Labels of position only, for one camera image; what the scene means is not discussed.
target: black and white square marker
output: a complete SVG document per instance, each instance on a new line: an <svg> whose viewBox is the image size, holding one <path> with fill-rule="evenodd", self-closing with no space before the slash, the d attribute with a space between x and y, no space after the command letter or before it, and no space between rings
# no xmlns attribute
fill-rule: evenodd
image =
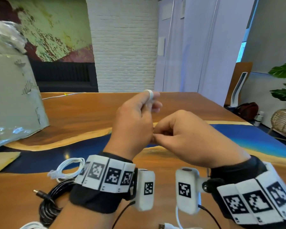
<svg viewBox="0 0 286 229"><path fill-rule="evenodd" d="M153 182L145 182L145 184L144 184L144 195L153 194L153 187L154 187Z"/></svg>
<svg viewBox="0 0 286 229"><path fill-rule="evenodd" d="M122 177L122 181L121 181L121 186L128 186L130 185L131 182L131 177L132 177L132 173L131 171L124 171L123 177Z"/></svg>
<svg viewBox="0 0 286 229"><path fill-rule="evenodd" d="M247 214L249 213L244 202L241 200L239 195L228 195L224 196L224 201L226 202L228 208L232 214Z"/></svg>
<svg viewBox="0 0 286 229"><path fill-rule="evenodd" d="M275 182L267 187L267 190L275 200L278 207L283 206L286 204L286 192L279 184L279 182Z"/></svg>
<svg viewBox="0 0 286 229"><path fill-rule="evenodd" d="M105 183L117 185L119 181L119 177L121 175L122 170L109 167L107 175L105 177Z"/></svg>
<svg viewBox="0 0 286 229"><path fill-rule="evenodd" d="M178 182L179 195L191 198L191 185Z"/></svg>
<svg viewBox="0 0 286 229"><path fill-rule="evenodd" d="M89 164L90 164L90 162L86 162L85 163L84 168L82 169L82 171L80 172L79 175L84 175L84 173L85 173L86 169L88 168Z"/></svg>
<svg viewBox="0 0 286 229"><path fill-rule="evenodd" d="M253 213L272 210L272 206L261 190L243 194Z"/></svg>
<svg viewBox="0 0 286 229"><path fill-rule="evenodd" d="M88 177L99 180L104 167L104 164L93 162Z"/></svg>

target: person's right hand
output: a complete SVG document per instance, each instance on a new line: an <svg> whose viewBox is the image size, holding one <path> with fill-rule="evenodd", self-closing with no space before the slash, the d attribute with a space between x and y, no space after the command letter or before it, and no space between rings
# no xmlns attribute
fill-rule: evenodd
<svg viewBox="0 0 286 229"><path fill-rule="evenodd" d="M215 168L235 165L250 158L236 143L184 110L160 120L153 136L154 142L191 165Z"/></svg>

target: red backpack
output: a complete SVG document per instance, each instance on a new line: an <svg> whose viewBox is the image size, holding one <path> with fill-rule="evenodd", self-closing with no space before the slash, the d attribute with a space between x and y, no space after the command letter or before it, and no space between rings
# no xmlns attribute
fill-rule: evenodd
<svg viewBox="0 0 286 229"><path fill-rule="evenodd" d="M233 110L233 113L246 121L251 121L258 113L258 105L255 102L241 104Z"/></svg>

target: water bottle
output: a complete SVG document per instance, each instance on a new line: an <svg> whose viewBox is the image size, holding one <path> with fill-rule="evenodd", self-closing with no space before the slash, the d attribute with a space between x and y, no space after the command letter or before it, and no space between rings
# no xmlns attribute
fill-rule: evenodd
<svg viewBox="0 0 286 229"><path fill-rule="evenodd" d="M264 112L260 111L254 118L254 126L259 126L264 117Z"/></svg>

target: wicker basket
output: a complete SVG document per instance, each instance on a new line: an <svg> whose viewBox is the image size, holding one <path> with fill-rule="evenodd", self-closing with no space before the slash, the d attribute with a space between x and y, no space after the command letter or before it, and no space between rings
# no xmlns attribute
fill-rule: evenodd
<svg viewBox="0 0 286 229"><path fill-rule="evenodd" d="M276 111L271 117L273 129L286 133L286 109Z"/></svg>

